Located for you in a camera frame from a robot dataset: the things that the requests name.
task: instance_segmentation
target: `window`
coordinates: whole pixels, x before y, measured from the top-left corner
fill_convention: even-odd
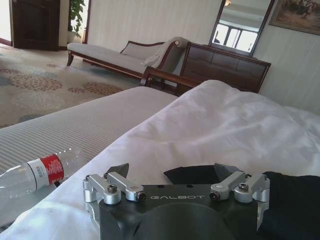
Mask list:
[[[218,24],[213,38],[213,43],[251,52],[258,34],[242,28]]]

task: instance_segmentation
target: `framed painting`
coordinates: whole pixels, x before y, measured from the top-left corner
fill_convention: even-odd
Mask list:
[[[279,0],[269,24],[320,35],[320,0]]]

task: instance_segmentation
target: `green leaves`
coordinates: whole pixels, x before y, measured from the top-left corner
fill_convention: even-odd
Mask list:
[[[75,32],[75,34],[80,37],[79,30],[82,24],[82,17],[80,13],[83,13],[85,6],[84,0],[70,0],[70,12],[69,12],[69,25],[68,25],[68,31]],[[71,21],[75,21],[76,25],[72,26]]]

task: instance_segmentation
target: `floor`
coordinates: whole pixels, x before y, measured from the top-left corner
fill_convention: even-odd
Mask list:
[[[140,85],[67,51],[22,50],[0,44],[0,128]]]

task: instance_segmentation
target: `metal bracket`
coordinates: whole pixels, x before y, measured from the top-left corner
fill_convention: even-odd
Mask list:
[[[125,198],[128,201],[140,202],[146,199],[143,186],[134,184],[117,172],[108,173],[106,179],[108,182],[116,185],[122,192],[124,192]]]
[[[246,174],[236,171],[220,183],[211,185],[210,198],[213,201],[221,201],[229,198],[230,192],[246,180]]]
[[[107,205],[114,205],[121,201],[121,191],[117,188],[110,190],[110,184],[98,174],[88,175],[82,184],[84,202],[86,203],[97,201],[97,192],[101,194]]]
[[[123,173],[128,173],[129,165],[121,165]],[[88,175],[82,182],[84,207],[90,213],[93,225],[99,230],[100,228],[100,213],[97,193],[99,193],[103,202],[107,205],[115,205],[121,201],[121,192],[125,193],[125,198],[128,201],[140,202],[146,199],[144,187],[134,184],[121,176],[117,172],[106,172],[103,177],[98,174]]]
[[[236,171],[221,183],[211,185],[210,198],[213,201],[226,200],[230,191],[234,191],[234,199],[240,203],[248,204],[253,199],[257,201],[257,229],[259,229],[264,212],[269,209],[270,180],[267,176],[256,173],[246,181],[246,174]]]

